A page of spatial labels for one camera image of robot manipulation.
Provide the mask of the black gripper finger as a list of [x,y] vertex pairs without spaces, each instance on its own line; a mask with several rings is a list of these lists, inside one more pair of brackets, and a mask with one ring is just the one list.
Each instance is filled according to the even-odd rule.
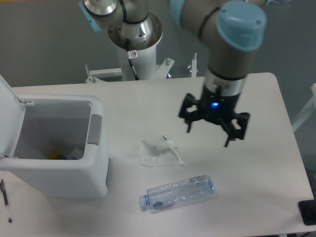
[[182,102],[178,117],[184,119],[184,123],[188,126],[187,133],[190,133],[192,123],[204,119],[200,100],[196,99],[194,95],[187,93]]
[[231,141],[244,139],[249,119],[250,113],[248,112],[233,112],[231,115],[221,118],[221,127],[228,135],[224,144],[225,148]]

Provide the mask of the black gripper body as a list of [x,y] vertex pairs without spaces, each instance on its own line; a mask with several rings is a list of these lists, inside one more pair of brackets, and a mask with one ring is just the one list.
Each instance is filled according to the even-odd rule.
[[218,119],[225,123],[231,123],[233,119],[239,121],[241,115],[235,113],[235,107],[240,94],[233,96],[222,96],[211,92],[205,85],[202,89],[201,98],[197,104],[197,121],[205,120],[207,122],[219,125]]

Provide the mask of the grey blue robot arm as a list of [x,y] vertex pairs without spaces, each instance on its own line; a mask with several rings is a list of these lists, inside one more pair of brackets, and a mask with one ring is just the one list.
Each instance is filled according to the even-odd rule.
[[[187,126],[205,120],[219,125],[227,140],[243,140],[249,113],[236,113],[246,77],[261,46],[267,18],[264,0],[170,0],[174,21],[194,35],[211,52],[201,97],[187,94],[179,117]],[[122,49],[124,80],[154,79],[156,59],[141,51],[162,37],[160,22],[149,12],[146,0],[81,0],[79,7],[95,31],[107,29]]]

